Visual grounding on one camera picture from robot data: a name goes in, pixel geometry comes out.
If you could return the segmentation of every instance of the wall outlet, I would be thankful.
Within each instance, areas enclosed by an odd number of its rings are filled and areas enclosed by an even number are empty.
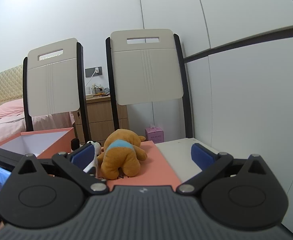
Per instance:
[[[86,68],[85,69],[85,77],[91,77],[95,71],[95,68],[96,67]],[[98,68],[99,68],[99,73],[94,73],[94,75],[93,75],[94,77],[102,75],[102,67],[98,67]]]

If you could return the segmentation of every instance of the stuffed teddy bear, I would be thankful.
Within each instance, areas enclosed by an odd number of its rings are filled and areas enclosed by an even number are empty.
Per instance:
[[[133,177],[140,171],[140,162],[147,159],[144,150],[140,148],[144,136],[126,129],[118,129],[111,133],[104,142],[104,151],[97,157],[101,172],[106,179],[116,179],[119,168],[128,177]]]

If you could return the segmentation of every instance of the metal screw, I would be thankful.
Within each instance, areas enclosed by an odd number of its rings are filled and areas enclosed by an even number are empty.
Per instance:
[[[94,183],[90,188],[93,191],[104,191],[106,190],[106,185],[104,183]]]
[[[179,190],[183,193],[190,193],[195,190],[195,188],[190,184],[183,184],[179,187]]]

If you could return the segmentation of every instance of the white chair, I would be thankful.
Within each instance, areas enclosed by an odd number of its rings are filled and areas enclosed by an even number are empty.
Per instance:
[[[133,39],[143,43],[131,43]],[[193,137],[189,89],[178,35],[169,29],[116,31],[106,39],[106,58],[115,130],[120,127],[117,103],[182,98],[185,136]]]
[[[55,52],[57,56],[45,57]],[[86,142],[91,141],[83,47],[75,38],[29,52],[23,61],[23,102],[27,131],[33,131],[32,116],[72,112],[80,108],[84,138]]]

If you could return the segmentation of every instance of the wooden nightstand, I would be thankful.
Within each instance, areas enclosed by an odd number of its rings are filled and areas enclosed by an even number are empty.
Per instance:
[[[107,137],[114,132],[110,96],[94,97],[87,99],[86,102],[92,140],[101,143],[103,146]],[[85,143],[80,111],[73,112],[73,115],[80,143]],[[126,106],[118,105],[118,116],[120,128],[129,129],[128,111]]]

